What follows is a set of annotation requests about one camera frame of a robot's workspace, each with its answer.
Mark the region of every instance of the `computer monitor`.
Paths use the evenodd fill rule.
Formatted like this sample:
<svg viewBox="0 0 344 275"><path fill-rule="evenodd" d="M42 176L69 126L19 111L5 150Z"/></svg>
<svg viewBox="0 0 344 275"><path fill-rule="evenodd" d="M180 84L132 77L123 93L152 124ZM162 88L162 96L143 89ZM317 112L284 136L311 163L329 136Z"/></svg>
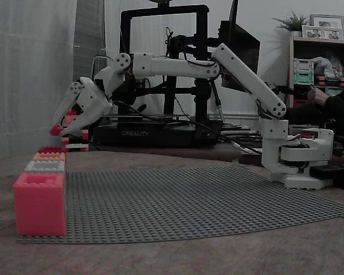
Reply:
<svg viewBox="0 0 344 275"><path fill-rule="evenodd" d="M238 0L234 0L229 21L221 21L219 40L225 43L253 72L257 73L260 41L236 24ZM242 87L230 75L223 74L222 86L238 91Z"/></svg>

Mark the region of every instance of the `person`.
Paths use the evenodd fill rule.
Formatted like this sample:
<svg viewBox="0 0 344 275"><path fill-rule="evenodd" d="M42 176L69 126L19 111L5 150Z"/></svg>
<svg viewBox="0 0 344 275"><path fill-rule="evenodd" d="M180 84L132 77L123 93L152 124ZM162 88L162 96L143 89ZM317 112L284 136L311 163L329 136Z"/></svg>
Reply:
<svg viewBox="0 0 344 275"><path fill-rule="evenodd" d="M339 40L339 35L338 35L338 32L336 31L333 31L333 35L332 35L332 38L331 39L336 39L336 40Z"/></svg>
<svg viewBox="0 0 344 275"><path fill-rule="evenodd" d="M308 93L309 103L288 108L285 119L290 124L319 124L335 119L344 130L344 90L330 97L320 89L314 88Z"/></svg>
<svg viewBox="0 0 344 275"><path fill-rule="evenodd" d="M321 37L319 30L314 30L314 37Z"/></svg>
<svg viewBox="0 0 344 275"><path fill-rule="evenodd" d="M315 37L315 35L310 30L308 30L307 37Z"/></svg>

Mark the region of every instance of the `potted plant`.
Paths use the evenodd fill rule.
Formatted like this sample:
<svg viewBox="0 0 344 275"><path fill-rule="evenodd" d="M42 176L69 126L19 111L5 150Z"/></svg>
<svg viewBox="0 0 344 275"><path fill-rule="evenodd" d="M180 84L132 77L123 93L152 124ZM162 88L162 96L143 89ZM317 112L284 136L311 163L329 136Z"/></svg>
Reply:
<svg viewBox="0 0 344 275"><path fill-rule="evenodd" d="M299 18L298 16L292 11L292 16L289 18L282 20L273 18L273 20L277 20L282 23L277 28L286 29L291 32L291 36L301 37L302 36L302 26L308 24L307 17L301 15Z"/></svg>

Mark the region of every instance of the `creality logo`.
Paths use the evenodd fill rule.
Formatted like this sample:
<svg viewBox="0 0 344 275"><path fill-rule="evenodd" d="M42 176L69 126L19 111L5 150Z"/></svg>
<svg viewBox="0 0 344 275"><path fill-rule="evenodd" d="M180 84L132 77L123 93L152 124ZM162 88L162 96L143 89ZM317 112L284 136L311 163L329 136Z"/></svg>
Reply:
<svg viewBox="0 0 344 275"><path fill-rule="evenodd" d="M146 132L146 131L122 131L121 132L121 135L123 136L135 136L135 137L147 137L149 136L149 132Z"/></svg>

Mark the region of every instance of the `plastic bag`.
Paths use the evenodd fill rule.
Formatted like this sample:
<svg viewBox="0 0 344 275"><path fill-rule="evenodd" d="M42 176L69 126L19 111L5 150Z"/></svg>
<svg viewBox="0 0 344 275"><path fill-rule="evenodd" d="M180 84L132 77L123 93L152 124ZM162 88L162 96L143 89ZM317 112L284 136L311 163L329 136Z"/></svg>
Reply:
<svg viewBox="0 0 344 275"><path fill-rule="evenodd" d="M335 77L344 77L344 66L341 64L339 58L333 55L332 52L328 52L326 56L329 57L329 60L333 66Z"/></svg>
<svg viewBox="0 0 344 275"><path fill-rule="evenodd" d="M311 59L315 62L315 75L325 75L326 77L335 77L333 65L330 60L323 57L316 57Z"/></svg>

